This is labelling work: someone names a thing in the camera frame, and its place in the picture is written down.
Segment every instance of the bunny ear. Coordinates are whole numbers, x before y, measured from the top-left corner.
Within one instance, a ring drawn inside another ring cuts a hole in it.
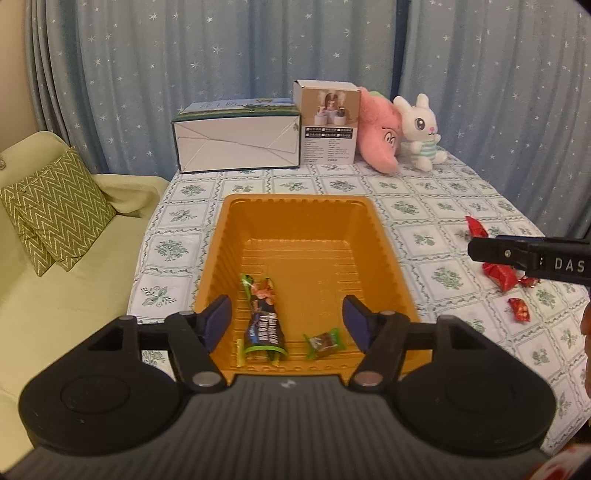
[[[410,103],[408,103],[404,98],[402,98],[400,95],[398,95],[394,100],[392,100],[392,103],[394,104],[394,106],[398,109],[398,111],[400,113],[406,112],[411,110],[413,107],[410,106]]]
[[[429,97],[424,93],[419,93],[417,95],[417,107],[429,108]]]

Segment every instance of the table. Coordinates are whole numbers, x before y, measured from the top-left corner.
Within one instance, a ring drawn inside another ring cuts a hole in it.
[[[543,449],[554,453],[591,416],[584,390],[584,337],[579,323],[589,301],[583,287],[542,281],[502,294],[466,253],[466,221],[492,235],[541,235],[536,226],[471,168],[449,154],[431,172],[402,165],[395,175],[354,165],[303,165],[296,170],[178,174],[145,233],[128,313],[162,321],[191,309],[223,199],[232,193],[359,194],[382,219],[424,322],[454,314],[519,358],[552,386],[557,413]],[[517,323],[507,299],[521,297],[531,322]],[[166,352],[145,362],[171,374]]]

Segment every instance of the plush toy eye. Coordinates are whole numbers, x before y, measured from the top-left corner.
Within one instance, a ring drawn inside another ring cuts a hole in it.
[[[384,135],[384,140],[389,143],[391,147],[393,147],[394,143],[396,142],[396,136],[392,132],[386,132]]]

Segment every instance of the wrapped candy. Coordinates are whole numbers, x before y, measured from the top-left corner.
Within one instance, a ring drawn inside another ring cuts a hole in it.
[[[517,280],[522,287],[525,288],[534,288],[538,283],[540,283],[539,278],[534,277],[526,277],[523,276],[519,280]]]
[[[470,216],[466,216],[466,221],[468,222],[468,229],[470,230],[470,235],[472,235],[472,238],[488,238],[488,233],[478,220]]]
[[[509,265],[483,263],[482,269],[486,276],[499,286],[501,291],[508,291],[517,285],[515,270]]]
[[[523,299],[508,299],[507,303],[513,309],[513,314],[515,315],[515,320],[521,323],[526,323],[530,321],[530,310]]]

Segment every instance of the light green sofa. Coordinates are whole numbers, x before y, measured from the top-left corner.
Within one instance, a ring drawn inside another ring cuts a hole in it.
[[[36,133],[1,153],[0,187],[58,159],[68,146]],[[55,263],[37,277],[0,203],[0,472],[30,448],[17,412],[25,384],[91,333],[125,314],[139,248],[168,182],[95,175],[116,215],[69,272]]]

